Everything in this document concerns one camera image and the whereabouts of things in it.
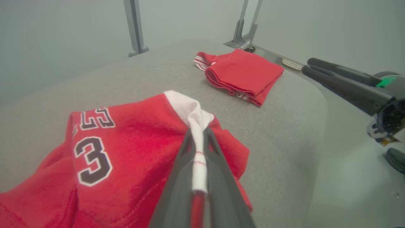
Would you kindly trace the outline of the grey partition post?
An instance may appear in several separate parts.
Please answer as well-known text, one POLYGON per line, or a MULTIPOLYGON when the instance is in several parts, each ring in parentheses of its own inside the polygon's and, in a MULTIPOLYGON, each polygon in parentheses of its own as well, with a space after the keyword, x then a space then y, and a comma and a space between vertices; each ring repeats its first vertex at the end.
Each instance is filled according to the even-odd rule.
POLYGON ((256 10, 255 10, 253 19, 252 19, 251 28, 249 30, 248 38, 247 38, 246 42, 243 45, 240 46, 239 49, 241 49, 241 50, 249 49, 252 46, 252 41, 253 41, 254 35, 255 35, 255 33, 257 31, 257 28, 258 28, 257 18, 259 16, 259 11, 260 11, 262 2, 263 2, 263 0, 258 0, 257 7, 256 7, 256 10))
POLYGON ((234 32, 234 37, 233 37, 233 43, 238 44, 238 45, 243 45, 246 41, 242 37, 242 31, 243 31, 243 26, 244 26, 244 17, 246 14, 247 6, 248 6, 248 1, 249 0, 244 0, 240 17, 239 20, 237 21, 237 26, 234 32))
POLYGON ((132 50, 129 58, 149 51, 144 44, 139 0, 123 0, 132 50))

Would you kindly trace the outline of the dark grey round object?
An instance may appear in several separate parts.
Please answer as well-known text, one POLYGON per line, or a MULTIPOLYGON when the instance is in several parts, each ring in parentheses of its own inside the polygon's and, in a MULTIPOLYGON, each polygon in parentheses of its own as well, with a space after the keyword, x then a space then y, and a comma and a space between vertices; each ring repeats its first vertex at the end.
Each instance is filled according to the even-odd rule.
POLYGON ((405 175, 405 153, 395 148, 389 148, 385 159, 396 171, 405 175))

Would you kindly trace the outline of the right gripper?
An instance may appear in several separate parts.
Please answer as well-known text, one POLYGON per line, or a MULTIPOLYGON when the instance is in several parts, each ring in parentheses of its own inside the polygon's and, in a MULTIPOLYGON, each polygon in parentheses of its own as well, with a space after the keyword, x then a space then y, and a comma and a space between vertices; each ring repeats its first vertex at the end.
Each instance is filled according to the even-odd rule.
POLYGON ((367 134, 382 146, 405 144, 405 76, 392 71, 373 75, 310 58, 304 75, 348 101, 373 121, 367 134))

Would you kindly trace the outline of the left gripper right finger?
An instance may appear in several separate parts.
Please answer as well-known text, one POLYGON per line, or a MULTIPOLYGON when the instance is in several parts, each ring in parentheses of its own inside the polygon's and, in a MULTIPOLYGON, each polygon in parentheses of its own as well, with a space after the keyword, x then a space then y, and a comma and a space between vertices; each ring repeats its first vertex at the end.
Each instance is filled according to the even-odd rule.
POLYGON ((211 228, 256 228, 211 128, 204 130, 211 228))

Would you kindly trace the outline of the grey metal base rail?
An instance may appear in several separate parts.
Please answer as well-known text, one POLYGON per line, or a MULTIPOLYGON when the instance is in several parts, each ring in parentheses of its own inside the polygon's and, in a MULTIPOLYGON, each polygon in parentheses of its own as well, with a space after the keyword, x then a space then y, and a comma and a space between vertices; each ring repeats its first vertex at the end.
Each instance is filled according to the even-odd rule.
POLYGON ((279 66, 282 66, 286 69, 290 69, 282 64, 282 58, 281 56, 276 55, 275 53, 265 50, 257 45, 252 45, 249 49, 244 50, 245 52, 253 53, 258 56, 261 56, 268 60, 269 62, 275 63, 279 66))

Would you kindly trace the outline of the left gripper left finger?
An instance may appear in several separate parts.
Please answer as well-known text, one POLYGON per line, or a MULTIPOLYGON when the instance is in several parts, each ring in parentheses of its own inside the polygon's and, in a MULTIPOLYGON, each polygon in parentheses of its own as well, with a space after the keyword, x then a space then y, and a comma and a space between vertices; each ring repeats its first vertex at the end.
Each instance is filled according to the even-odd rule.
POLYGON ((148 228, 191 228, 192 173, 196 153, 191 130, 186 132, 148 228))

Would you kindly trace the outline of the white perforated pad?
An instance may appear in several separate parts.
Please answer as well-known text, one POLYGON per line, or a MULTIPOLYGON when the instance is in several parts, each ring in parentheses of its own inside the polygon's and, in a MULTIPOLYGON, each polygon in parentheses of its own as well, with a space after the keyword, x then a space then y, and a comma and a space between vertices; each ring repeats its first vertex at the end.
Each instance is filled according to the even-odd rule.
POLYGON ((302 68, 305 66, 305 65, 303 65, 303 64, 301 64, 301 63, 292 61, 292 60, 287 59, 287 58, 282 58, 282 64, 283 64, 284 66, 290 68, 290 69, 295 70, 295 71, 301 71, 302 68))

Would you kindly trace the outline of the red white basketball jersey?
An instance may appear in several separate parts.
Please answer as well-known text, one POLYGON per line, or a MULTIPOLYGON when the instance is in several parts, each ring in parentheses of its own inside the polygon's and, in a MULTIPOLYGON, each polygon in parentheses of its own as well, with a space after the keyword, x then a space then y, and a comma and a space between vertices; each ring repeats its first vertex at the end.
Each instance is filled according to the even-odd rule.
POLYGON ((194 63, 211 85, 258 107, 284 72, 281 66, 240 49, 220 56, 198 52, 194 63))
POLYGON ((146 228, 188 127, 172 96, 73 112, 63 142, 9 151, 44 159, 0 193, 0 228, 146 228))

